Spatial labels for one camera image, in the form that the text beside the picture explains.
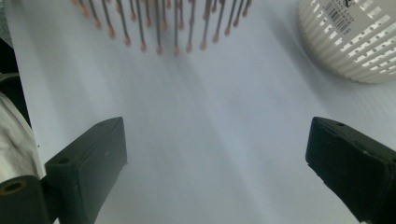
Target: white fabric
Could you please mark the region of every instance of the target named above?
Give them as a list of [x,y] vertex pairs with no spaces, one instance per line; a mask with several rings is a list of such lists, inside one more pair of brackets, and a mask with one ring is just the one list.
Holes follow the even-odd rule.
[[0,183],[20,175],[42,176],[33,132],[0,92]]

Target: white plastic container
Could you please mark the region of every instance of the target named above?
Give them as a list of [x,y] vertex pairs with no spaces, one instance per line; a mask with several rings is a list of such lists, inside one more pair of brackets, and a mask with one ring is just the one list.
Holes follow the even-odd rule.
[[396,0],[301,0],[299,13],[308,47],[337,74],[396,79]]

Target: label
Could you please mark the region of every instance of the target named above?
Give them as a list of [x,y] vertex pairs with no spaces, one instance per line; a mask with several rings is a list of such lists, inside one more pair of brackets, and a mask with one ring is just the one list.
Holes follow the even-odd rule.
[[323,13],[346,41],[353,39],[370,25],[372,19],[353,0],[318,0]]

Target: hairbrush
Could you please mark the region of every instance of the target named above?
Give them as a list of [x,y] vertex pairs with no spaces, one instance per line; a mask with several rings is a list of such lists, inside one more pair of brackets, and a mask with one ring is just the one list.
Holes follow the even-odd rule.
[[[92,17],[96,28],[101,29],[102,23],[106,23],[107,33],[111,38],[115,38],[116,31],[113,27],[112,20],[114,16],[111,13],[117,13],[120,16],[124,43],[126,46],[132,44],[130,32],[137,30],[140,38],[140,49],[145,52],[148,44],[145,33],[153,27],[156,34],[156,51],[158,54],[163,53],[163,36],[166,31],[172,32],[173,29],[173,53],[180,53],[179,46],[180,34],[183,30],[188,30],[186,51],[192,51],[192,40],[196,17],[202,16],[205,23],[203,37],[200,43],[200,49],[205,50],[207,47],[207,38],[209,35],[210,21],[216,22],[215,33],[213,34],[213,43],[219,42],[221,25],[227,20],[224,34],[229,35],[232,28],[236,28],[241,17],[246,17],[251,6],[252,0],[71,0],[79,6],[82,15],[86,18]],[[227,4],[231,4],[228,15],[225,14]],[[102,10],[104,17],[102,20],[98,16],[99,10]],[[188,19],[189,27],[185,27],[185,19]]]

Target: white surface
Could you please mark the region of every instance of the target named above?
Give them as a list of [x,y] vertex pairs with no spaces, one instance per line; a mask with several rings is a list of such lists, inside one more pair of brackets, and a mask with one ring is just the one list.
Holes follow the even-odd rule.
[[140,53],[137,36],[125,48],[69,1],[5,3],[42,161],[124,117],[129,164],[98,224],[358,223],[306,165],[311,119],[396,148],[396,83],[313,65],[296,0],[254,1],[232,36],[178,58]]

